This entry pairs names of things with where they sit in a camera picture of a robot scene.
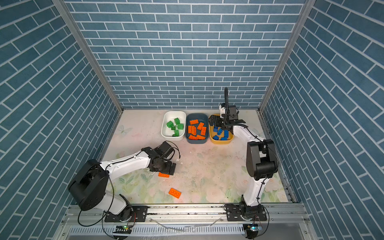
black cable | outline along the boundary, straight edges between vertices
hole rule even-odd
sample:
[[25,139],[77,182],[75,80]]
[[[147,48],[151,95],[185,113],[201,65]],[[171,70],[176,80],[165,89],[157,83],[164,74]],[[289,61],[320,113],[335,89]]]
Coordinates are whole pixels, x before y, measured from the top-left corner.
[[181,155],[180,155],[180,150],[179,150],[179,147],[174,143],[174,142],[171,142],[171,141],[168,141],[168,140],[165,140],[165,142],[170,142],[170,143],[173,143],[176,147],[172,147],[172,148],[176,148],[176,150],[179,152],[179,159],[181,158]]
[[[111,201],[111,204],[109,205],[109,208],[108,208],[107,212],[109,212],[109,210],[111,209],[111,206],[112,206],[112,203],[113,203],[113,199],[114,199],[114,197],[115,197],[115,189],[113,188],[113,184],[112,184],[112,181],[111,181],[111,178],[109,177],[109,175],[108,175],[108,179],[109,179],[109,181],[110,181],[110,183],[111,183],[111,186],[112,186],[112,193],[113,193],[113,195],[112,195],[112,201]],[[78,223],[80,226],[83,226],[83,227],[90,227],[90,226],[96,225],[97,223],[99,223],[100,221],[102,221],[103,218],[105,217],[105,215],[104,215],[104,211],[103,211],[103,215],[101,216],[101,219],[99,219],[97,222],[95,222],[95,223],[93,223],[93,224],[91,224],[91,225],[83,225],[83,224],[80,223],[80,214],[81,214],[81,212],[82,212],[82,210],[80,210],[79,215],[77,216],[77,223]]]
[[266,212],[268,213],[268,223],[266,224],[266,228],[265,228],[265,231],[263,231],[260,235],[258,235],[257,237],[260,237],[260,236],[262,236],[263,234],[265,234],[266,233],[266,231],[268,230],[268,226],[269,226],[269,212],[268,212],[268,209],[266,208],[266,207],[264,207],[264,209],[266,210]]
[[[257,140],[259,140],[260,142],[262,142],[262,140],[260,139],[260,138],[258,138],[257,136],[255,136],[255,135],[253,135],[252,134],[252,132],[248,129],[248,126],[247,127],[245,127],[247,130],[248,130],[248,132],[254,137],[254,138],[256,138]],[[271,150],[271,152],[275,155],[275,157],[278,159],[278,157],[277,157],[277,155],[276,155],[276,153],[268,146],[268,145],[266,145],[268,148],[269,148],[269,150]]]
[[[267,180],[267,177],[266,177],[266,178],[264,178],[264,180],[262,181],[262,185],[264,185],[264,184],[265,184],[265,183],[264,183],[264,182],[265,182],[265,180]],[[257,198],[256,198],[256,199],[257,199],[257,202],[258,202],[259,204],[260,204],[260,202],[259,202],[259,199],[260,199],[260,198],[259,198],[259,195],[260,195],[260,192],[261,192],[261,190],[262,190],[262,187],[260,187],[260,189],[259,189],[259,193],[257,194]]]

blue lego brick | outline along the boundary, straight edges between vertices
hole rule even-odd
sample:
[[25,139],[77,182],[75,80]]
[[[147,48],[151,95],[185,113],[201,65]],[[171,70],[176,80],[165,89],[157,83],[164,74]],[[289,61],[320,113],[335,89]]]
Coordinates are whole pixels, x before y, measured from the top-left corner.
[[223,132],[223,129],[220,128],[219,130],[217,130],[217,135],[220,136],[222,132]]

green lego brick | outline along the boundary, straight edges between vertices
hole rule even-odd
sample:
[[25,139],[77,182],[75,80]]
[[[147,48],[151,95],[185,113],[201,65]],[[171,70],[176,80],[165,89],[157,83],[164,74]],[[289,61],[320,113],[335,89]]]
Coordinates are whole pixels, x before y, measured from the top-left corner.
[[171,128],[172,126],[173,126],[173,122],[172,121],[167,122],[167,127]]
[[178,137],[179,136],[179,131],[175,130],[175,134],[172,135],[172,137]]

brick wallpaper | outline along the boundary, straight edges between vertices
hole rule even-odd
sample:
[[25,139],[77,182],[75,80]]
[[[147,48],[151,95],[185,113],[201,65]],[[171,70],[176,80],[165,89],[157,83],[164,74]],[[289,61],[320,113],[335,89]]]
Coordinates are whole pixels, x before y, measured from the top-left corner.
[[317,0],[265,109],[319,239],[384,239],[383,13]]
[[125,108],[257,108],[304,1],[66,3]]
[[50,0],[0,1],[0,239],[53,237],[117,111]]

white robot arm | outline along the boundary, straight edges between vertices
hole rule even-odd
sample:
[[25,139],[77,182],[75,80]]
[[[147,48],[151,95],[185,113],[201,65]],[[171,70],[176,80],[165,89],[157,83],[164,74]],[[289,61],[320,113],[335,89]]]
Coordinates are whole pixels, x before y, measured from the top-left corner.
[[239,205],[242,216],[251,218],[261,209],[260,198],[265,184],[278,170],[275,144],[270,139],[258,137],[248,129],[245,121],[238,119],[236,106],[228,103],[228,88],[224,90],[224,99],[225,102],[219,105],[220,116],[210,116],[209,124],[228,130],[247,143],[246,166],[252,180],[249,181]]
[[178,150],[165,141],[154,149],[145,147],[135,154],[111,161],[88,160],[69,183],[68,190],[82,211],[98,208],[126,221],[132,216],[132,205],[123,195],[106,190],[108,180],[112,182],[124,174],[147,167],[152,172],[173,175],[176,163],[170,160],[175,154],[174,149]]

